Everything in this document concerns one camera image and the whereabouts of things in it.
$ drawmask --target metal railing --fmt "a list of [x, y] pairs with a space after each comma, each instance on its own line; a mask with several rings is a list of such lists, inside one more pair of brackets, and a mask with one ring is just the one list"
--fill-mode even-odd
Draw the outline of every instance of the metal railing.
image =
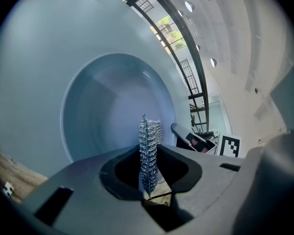
[[[206, 124], [206, 132], [209, 132], [209, 102], [208, 102], [208, 92], [207, 92], [207, 84], [206, 84], [206, 78], [204, 74], [204, 69], [202, 66], [202, 62], [200, 59], [199, 52], [197, 51], [196, 44], [194, 42], [194, 39], [192, 37], [192, 34], [190, 33], [186, 23], [184, 22], [183, 18], [179, 15], [177, 9], [175, 6], [172, 4], [170, 0], [157, 0], [160, 5], [166, 10], [168, 15], [172, 18], [174, 23], [176, 24], [177, 28], [181, 32], [184, 41], [190, 51], [190, 54], [192, 56], [193, 62], [195, 64], [196, 71], [198, 73], [199, 81], [200, 81], [200, 87], [201, 87], [201, 93], [194, 94], [192, 87], [190, 86], [190, 83], [187, 79], [187, 76], [183, 70], [183, 67], [181, 66], [180, 61], [178, 60], [173, 48], [171, 47], [170, 43], [168, 42], [167, 38], [164, 36], [162, 31], [159, 29], [159, 27], [153, 22], [153, 20], [141, 9], [141, 7], [136, 3], [139, 0], [125, 0], [126, 4], [128, 6], [133, 6], [139, 13], [142, 14], [142, 16], [150, 23], [150, 25], [157, 31], [157, 34], [161, 38], [161, 41], [165, 44], [165, 46], [169, 49], [171, 52], [172, 57], [174, 58], [175, 62], [177, 63], [183, 78], [185, 79], [186, 86], [188, 90], [190, 91], [190, 96], [189, 99], [193, 100], [192, 107], [190, 108], [190, 113], [197, 113], [199, 123], [195, 123], [195, 126], [197, 127], [198, 125], [201, 126], [201, 129], [203, 131], [202, 125]], [[204, 102], [204, 107], [199, 108], [197, 107], [196, 103], [196, 98], [198, 97], [203, 97], [203, 102]], [[200, 111], [205, 111], [205, 116], [206, 116], [206, 122], [201, 122], [201, 118], [199, 115]]]

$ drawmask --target ceiling light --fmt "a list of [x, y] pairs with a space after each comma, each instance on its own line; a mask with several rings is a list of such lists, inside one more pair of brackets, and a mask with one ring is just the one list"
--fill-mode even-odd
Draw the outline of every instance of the ceiling light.
[[216, 65], [217, 65], [216, 59], [210, 58], [210, 62], [211, 62], [211, 64], [212, 64], [213, 67], [216, 67]]
[[193, 12], [195, 9], [195, 6], [191, 2], [185, 2], [186, 8], [190, 11]]

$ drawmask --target circular recessed light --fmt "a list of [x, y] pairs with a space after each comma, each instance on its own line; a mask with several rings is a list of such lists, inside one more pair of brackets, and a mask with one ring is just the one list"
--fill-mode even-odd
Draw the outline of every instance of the circular recessed light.
[[195, 6], [191, 2], [185, 2], [186, 8], [190, 11], [193, 12], [195, 9]]
[[211, 62], [211, 64], [212, 64], [213, 67], [216, 67], [216, 65], [217, 65], [216, 59], [210, 58], [210, 62]]

